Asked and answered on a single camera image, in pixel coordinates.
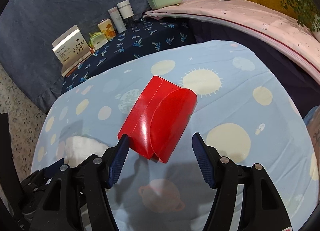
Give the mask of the green leafy plant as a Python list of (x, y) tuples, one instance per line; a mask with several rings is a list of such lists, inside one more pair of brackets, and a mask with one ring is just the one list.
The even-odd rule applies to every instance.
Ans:
[(281, 0), (280, 3), (284, 9), (291, 8), (293, 10), (297, 15), (298, 25), (306, 26), (311, 31), (314, 15), (319, 16), (319, 8), (313, 0)]

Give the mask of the white ceramic plant pot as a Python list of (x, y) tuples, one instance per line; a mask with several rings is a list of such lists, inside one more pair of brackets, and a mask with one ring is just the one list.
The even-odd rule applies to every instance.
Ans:
[(314, 33), (320, 31), (320, 17), (317, 14), (314, 15), (314, 19), (313, 19), (312, 26), (311, 26), (311, 31)]

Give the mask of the green snack packet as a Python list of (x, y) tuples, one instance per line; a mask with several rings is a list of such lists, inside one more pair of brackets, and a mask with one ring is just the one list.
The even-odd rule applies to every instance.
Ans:
[(108, 39), (103, 32), (94, 32), (89, 35), (89, 46), (94, 50), (98, 50), (108, 42)]

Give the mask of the navy floral cloth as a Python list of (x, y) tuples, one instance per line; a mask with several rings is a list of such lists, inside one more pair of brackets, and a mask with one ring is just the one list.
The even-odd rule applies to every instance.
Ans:
[(61, 93), (64, 94), (91, 77), (123, 63), (162, 50), (195, 43), (194, 33), (185, 19), (145, 19), (120, 33), (88, 59), (80, 62), (65, 77)]

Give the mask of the white cloth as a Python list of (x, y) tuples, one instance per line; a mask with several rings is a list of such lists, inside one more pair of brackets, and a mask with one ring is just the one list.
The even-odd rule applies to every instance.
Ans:
[(70, 167), (76, 167), (92, 154), (101, 157), (108, 148), (95, 139), (75, 135), (66, 140), (64, 162)]

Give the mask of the tall white pink bottle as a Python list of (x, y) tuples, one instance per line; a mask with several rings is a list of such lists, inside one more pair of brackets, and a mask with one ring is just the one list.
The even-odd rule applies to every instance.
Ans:
[(126, 31), (125, 24), (124, 24), (124, 22), (122, 20), (122, 17), (120, 15), (119, 11), (118, 11), (118, 8), (115, 6), (115, 7), (111, 8), (111, 9), (109, 9), (108, 13), (109, 13), (109, 15), (110, 15), (110, 17), (111, 17), (111, 19), (112, 19), (117, 31), (119, 33), (122, 33), (124, 31)]

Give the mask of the white booklet box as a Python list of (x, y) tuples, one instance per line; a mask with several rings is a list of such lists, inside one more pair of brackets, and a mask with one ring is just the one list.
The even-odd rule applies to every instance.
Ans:
[(72, 26), (52, 42), (53, 53), (62, 64), (61, 75), (66, 76), (79, 63), (93, 54), (77, 25)]

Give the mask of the red cardboard box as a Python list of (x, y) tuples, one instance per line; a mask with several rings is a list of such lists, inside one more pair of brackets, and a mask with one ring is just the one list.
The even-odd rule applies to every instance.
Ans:
[(127, 135), (130, 148), (146, 159), (167, 163), (196, 107), (197, 95), (160, 76), (146, 85), (118, 137)]

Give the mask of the white-lined trash bin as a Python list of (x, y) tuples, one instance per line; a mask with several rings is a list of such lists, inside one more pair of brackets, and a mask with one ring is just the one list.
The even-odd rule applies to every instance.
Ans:
[(313, 107), (304, 117), (304, 123), (307, 127), (315, 152), (317, 163), (319, 164), (319, 112), (320, 107)]

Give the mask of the white cylindrical jar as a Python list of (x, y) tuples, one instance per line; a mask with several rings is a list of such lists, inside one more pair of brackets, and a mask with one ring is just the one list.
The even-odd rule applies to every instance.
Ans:
[(129, 0), (125, 0), (117, 3), (117, 8), (123, 19), (131, 18), (134, 16), (131, 4)]

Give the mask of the blue-grey backdrop cloth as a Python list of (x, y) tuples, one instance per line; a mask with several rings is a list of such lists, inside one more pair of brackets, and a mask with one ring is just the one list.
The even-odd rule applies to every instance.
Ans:
[[(84, 36), (124, 0), (9, 0), (1, 13), (1, 65), (16, 86), (43, 112), (62, 90), (62, 65), (53, 41), (77, 25)], [(147, 0), (128, 0), (136, 18)]]

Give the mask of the pink bedsheet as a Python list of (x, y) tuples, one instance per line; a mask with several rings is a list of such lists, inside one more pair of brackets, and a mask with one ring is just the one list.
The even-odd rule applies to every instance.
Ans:
[(319, 82), (319, 47), (313, 34), (281, 12), (247, 0), (184, 0), (150, 10), (144, 17), (189, 18), (231, 27), (258, 38), (304, 69)]

